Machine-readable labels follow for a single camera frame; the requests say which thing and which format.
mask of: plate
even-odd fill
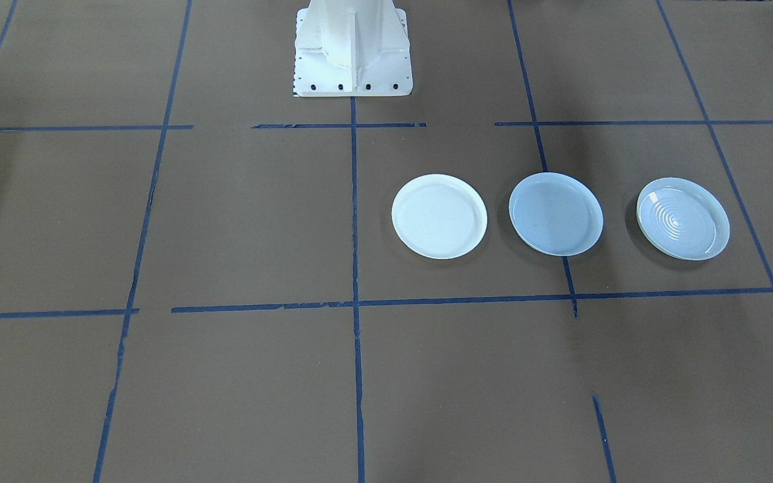
[[[401,241],[421,256],[454,259],[482,241],[488,212],[469,184],[447,174],[426,174],[395,195],[393,227]]]
[[[729,242],[729,218],[712,193],[683,178],[660,178],[637,197],[637,222],[648,241],[681,260],[708,260]]]
[[[598,199],[580,181],[559,173],[524,178],[509,198],[518,236],[549,256],[576,256],[601,237],[604,215]]]

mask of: plate rim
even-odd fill
[[[402,236],[402,230],[399,229],[399,224],[396,222],[396,211],[399,207],[397,203],[399,202],[399,198],[406,197],[409,193],[412,191],[419,189],[419,187],[423,186],[433,186],[434,184],[439,184],[440,186],[450,186],[450,187],[456,187],[459,186],[460,192],[467,196],[467,199],[469,199],[470,204],[472,204],[473,208],[475,208],[476,213],[481,212],[481,217],[475,217],[476,218],[476,232],[478,235],[474,236],[472,238],[472,243],[468,242],[467,245],[469,245],[469,248],[467,248],[466,251],[463,251],[461,253],[452,254],[451,256],[432,256],[432,254],[424,253],[424,250],[417,250],[417,247],[415,248],[409,242],[407,239],[405,239],[405,236]],[[470,186],[470,183],[462,180],[462,178],[458,178],[456,176],[453,176],[451,174],[442,174],[442,173],[429,173],[429,174],[422,174],[417,176],[416,178],[412,178],[412,180],[407,181],[405,184],[402,185],[401,189],[396,192],[395,197],[393,198],[393,205],[390,210],[390,218],[393,222],[393,231],[396,233],[397,236],[399,236],[399,239],[401,239],[402,244],[405,244],[405,247],[410,248],[410,250],[416,254],[419,254],[420,256],[432,259],[432,260],[453,260],[456,258],[459,258],[461,256],[465,256],[466,254],[469,254],[471,251],[475,250],[476,247],[481,244],[482,239],[485,237],[485,233],[488,232],[488,207],[485,206],[485,202],[482,200],[482,196],[479,195],[478,191],[473,188],[473,186]]]
[[[679,186],[672,186],[671,183],[678,183]],[[688,189],[692,189],[697,192],[698,196],[695,196],[694,198],[696,198],[697,201],[703,207],[706,207],[709,210],[709,214],[712,217],[712,222],[715,224],[715,233],[717,232],[718,223],[717,223],[717,220],[715,220],[715,216],[713,215],[712,210],[709,208],[709,206],[706,206],[706,202],[708,202],[709,205],[715,205],[716,208],[720,209],[720,214],[723,215],[723,219],[725,221],[727,229],[726,229],[726,237],[723,241],[723,244],[721,244],[721,247],[718,248],[717,253],[709,254],[709,256],[700,256],[696,258],[681,256],[680,254],[676,254],[671,250],[667,250],[666,248],[663,248],[660,244],[656,242],[656,240],[649,233],[647,233],[647,229],[643,226],[643,219],[640,214],[640,206],[645,201],[645,199],[647,199],[648,193],[650,191],[655,191],[656,189],[662,189],[662,187],[674,187],[674,189],[679,189],[680,191],[685,191],[687,193],[686,190],[681,189],[681,186],[686,186]],[[674,259],[688,260],[688,261],[705,261],[705,260],[713,259],[714,257],[717,257],[719,254],[723,253],[724,250],[726,250],[727,244],[729,244],[729,238],[732,235],[732,227],[730,226],[729,215],[727,214],[727,210],[723,207],[723,205],[718,200],[718,198],[715,195],[712,195],[712,192],[707,190],[701,184],[695,183],[694,181],[688,180],[687,178],[679,178],[677,176],[665,176],[663,178],[657,178],[656,180],[651,180],[649,183],[646,184],[646,186],[643,187],[643,189],[640,190],[640,195],[637,196],[635,210],[636,210],[636,217],[637,217],[637,225],[640,226],[640,231],[643,233],[643,236],[645,236],[646,239],[650,242],[650,244],[652,244],[653,247],[657,248],[657,250],[661,251],[666,256],[673,257]],[[717,244],[718,244],[717,238],[715,238],[715,243],[712,244],[711,247],[715,247],[715,245]]]
[[[522,184],[531,183],[533,178],[536,178],[536,180],[539,180],[539,178],[551,178],[552,180],[565,181],[570,186],[576,187],[577,190],[583,194],[582,196],[583,201],[586,201],[589,203],[589,205],[591,205],[588,207],[595,208],[598,212],[598,217],[597,217],[598,223],[596,223],[598,225],[598,229],[595,230],[596,232],[594,232],[592,236],[589,237],[589,238],[592,238],[591,244],[587,245],[586,248],[583,248],[583,250],[579,250],[579,251],[552,253],[546,250],[541,250],[541,248],[531,244],[531,242],[528,241],[527,238],[524,238],[524,235],[522,235],[521,230],[519,230],[517,224],[515,224],[515,195]],[[595,220],[595,219],[596,219],[595,217],[590,217],[590,224],[592,223],[592,220]],[[518,233],[518,236],[519,238],[521,238],[521,241],[523,241],[529,247],[533,248],[533,250],[546,254],[547,256],[556,256],[556,257],[579,256],[579,254],[585,253],[586,251],[590,250],[590,248],[594,247],[595,244],[598,243],[599,239],[601,239],[601,234],[604,233],[604,210],[601,208],[601,202],[599,202],[599,199],[597,196],[595,196],[595,193],[593,193],[588,186],[586,186],[585,184],[577,180],[577,178],[571,177],[570,175],[567,175],[567,174],[555,173],[553,171],[543,171],[541,173],[530,174],[529,176],[525,177],[523,180],[518,181],[518,184],[516,184],[515,187],[513,187],[511,195],[509,195],[509,220],[512,222],[512,228],[515,229],[515,233]]]

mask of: floor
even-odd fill
[[[0,482],[773,482],[773,2],[445,5],[353,100],[291,95],[300,0],[0,0]],[[546,169],[585,254],[512,230]],[[392,229],[435,172],[460,259]],[[723,254],[642,236],[663,176]]]

